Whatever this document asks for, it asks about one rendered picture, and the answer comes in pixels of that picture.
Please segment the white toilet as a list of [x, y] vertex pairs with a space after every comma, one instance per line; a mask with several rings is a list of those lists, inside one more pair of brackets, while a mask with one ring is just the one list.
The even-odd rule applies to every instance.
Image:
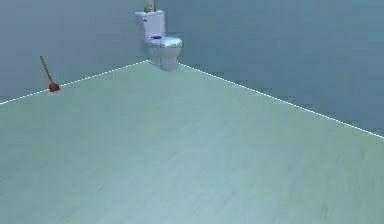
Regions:
[[[145, 13], [136, 12], [136, 24], [143, 51], [149, 63], [164, 71], [178, 69], [178, 56], [183, 47], [180, 38], [166, 34], [165, 12]], [[162, 36], [162, 39], [151, 40], [152, 36]]]

